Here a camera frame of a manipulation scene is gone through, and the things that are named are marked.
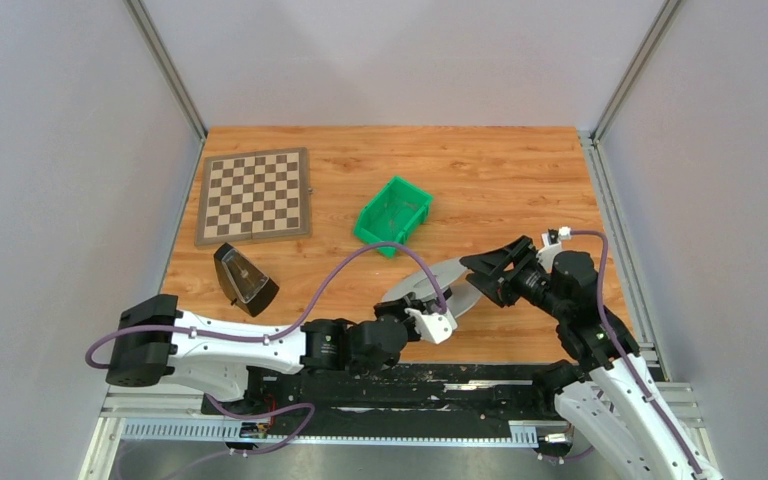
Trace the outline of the grey cable spool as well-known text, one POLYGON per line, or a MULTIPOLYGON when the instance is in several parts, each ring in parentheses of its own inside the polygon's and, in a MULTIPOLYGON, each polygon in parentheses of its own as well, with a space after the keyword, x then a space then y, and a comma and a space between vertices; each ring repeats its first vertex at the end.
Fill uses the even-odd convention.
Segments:
MULTIPOLYGON (((468 312, 483 297, 479 290, 466 281, 467 269, 460 263, 459 258, 438 262, 429 269, 444 294, 447 310, 455 318, 468 312)), ((390 288, 381 297, 381 301, 398 300, 409 294, 425 303, 434 303, 437 300, 431 281, 423 270, 418 270, 390 288)))

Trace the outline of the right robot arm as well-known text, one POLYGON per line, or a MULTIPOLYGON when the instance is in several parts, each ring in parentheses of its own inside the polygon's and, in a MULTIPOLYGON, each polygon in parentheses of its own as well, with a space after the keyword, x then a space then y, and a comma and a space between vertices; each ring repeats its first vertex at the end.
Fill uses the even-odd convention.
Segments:
POLYGON ((495 305, 524 299, 557 322, 568 357, 535 374, 533 408, 570 423, 624 479, 722 478, 663 398, 634 336, 604 304, 606 235, 590 233, 601 241, 599 259, 563 248, 584 233, 549 231, 557 250, 550 260, 526 236, 460 260, 467 281, 495 305))

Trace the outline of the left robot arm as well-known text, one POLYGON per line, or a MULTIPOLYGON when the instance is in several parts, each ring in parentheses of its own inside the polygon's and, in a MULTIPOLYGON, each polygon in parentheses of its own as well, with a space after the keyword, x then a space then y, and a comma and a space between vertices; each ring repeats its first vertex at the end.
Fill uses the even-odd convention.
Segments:
POLYGON ((450 313, 425 312, 406 300, 376 305, 370 321, 316 319, 298 327, 221 321, 177 303, 176 296, 159 294, 122 312, 104 367, 108 384, 181 385, 253 414, 264 405, 266 388, 249 376, 252 368, 373 373, 394 366, 408 343, 439 345, 457 329, 450 313))

